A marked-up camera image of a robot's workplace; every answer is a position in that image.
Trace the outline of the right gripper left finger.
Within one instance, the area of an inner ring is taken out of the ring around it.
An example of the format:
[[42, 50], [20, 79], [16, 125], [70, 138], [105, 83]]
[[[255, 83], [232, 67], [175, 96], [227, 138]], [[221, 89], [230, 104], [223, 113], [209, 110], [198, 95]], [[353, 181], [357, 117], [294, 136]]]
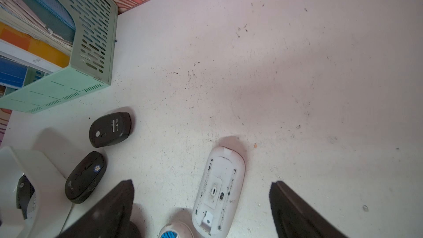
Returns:
[[121, 181], [59, 238], [140, 238], [130, 221], [134, 199], [132, 180]]

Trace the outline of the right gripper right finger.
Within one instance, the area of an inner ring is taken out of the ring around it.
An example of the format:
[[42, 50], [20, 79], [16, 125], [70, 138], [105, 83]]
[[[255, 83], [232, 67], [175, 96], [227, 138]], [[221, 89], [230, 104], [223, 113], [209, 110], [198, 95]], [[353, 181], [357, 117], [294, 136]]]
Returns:
[[280, 238], [346, 237], [283, 181], [271, 184], [269, 201]]

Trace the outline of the black mouse bottom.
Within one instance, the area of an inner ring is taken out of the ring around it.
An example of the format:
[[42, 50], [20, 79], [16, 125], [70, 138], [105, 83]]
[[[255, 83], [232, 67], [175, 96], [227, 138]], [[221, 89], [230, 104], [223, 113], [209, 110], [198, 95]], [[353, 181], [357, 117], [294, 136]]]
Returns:
[[71, 172], [65, 183], [66, 197], [74, 204], [81, 204], [88, 199], [98, 186], [106, 172], [104, 156], [90, 152]]

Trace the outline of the black mouse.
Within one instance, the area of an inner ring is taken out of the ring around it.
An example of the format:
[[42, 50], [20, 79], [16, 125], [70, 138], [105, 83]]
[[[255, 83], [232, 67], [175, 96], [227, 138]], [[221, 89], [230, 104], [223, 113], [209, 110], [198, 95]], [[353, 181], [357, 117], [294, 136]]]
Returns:
[[90, 152], [71, 172], [65, 183], [66, 197], [74, 204], [81, 204], [88, 199], [98, 186], [106, 172], [104, 156]]
[[16, 207], [22, 211], [23, 218], [26, 220], [28, 218], [28, 206], [30, 200], [35, 193], [35, 188], [30, 183], [26, 175], [23, 175], [17, 185], [16, 190]]
[[93, 147], [112, 146], [126, 140], [132, 129], [128, 112], [114, 112], [95, 120], [89, 129], [89, 140]]

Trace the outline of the white storage tray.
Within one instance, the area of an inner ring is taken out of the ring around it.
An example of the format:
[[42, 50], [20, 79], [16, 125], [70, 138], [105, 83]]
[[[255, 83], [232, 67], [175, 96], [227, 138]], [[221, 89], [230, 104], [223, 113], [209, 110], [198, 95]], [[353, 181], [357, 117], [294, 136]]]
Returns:
[[[16, 207], [19, 179], [26, 175], [35, 188], [28, 218]], [[55, 238], [72, 204], [64, 191], [65, 178], [40, 151], [1, 148], [1, 237]]]

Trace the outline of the white mouse blue sticker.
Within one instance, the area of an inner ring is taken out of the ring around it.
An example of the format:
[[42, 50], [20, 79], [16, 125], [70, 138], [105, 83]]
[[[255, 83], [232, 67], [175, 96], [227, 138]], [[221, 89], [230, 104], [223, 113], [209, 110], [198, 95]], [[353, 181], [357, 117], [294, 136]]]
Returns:
[[194, 238], [194, 235], [188, 225], [180, 221], [173, 221], [161, 229], [159, 238]]

